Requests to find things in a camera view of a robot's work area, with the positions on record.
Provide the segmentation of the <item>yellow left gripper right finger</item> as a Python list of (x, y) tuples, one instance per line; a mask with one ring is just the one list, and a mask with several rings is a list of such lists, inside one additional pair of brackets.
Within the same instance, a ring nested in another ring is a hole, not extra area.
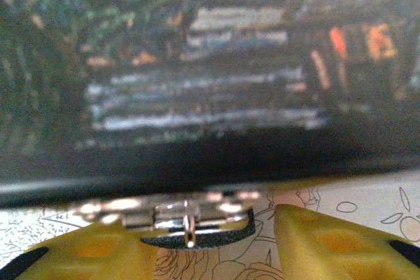
[(418, 247), (396, 235), (294, 205), (277, 205), (284, 279), (418, 279)]

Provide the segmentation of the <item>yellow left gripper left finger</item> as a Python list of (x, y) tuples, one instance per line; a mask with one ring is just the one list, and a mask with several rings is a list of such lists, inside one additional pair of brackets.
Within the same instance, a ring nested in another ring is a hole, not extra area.
[(120, 223), (91, 224), (34, 245), (2, 279), (153, 279), (158, 248)]

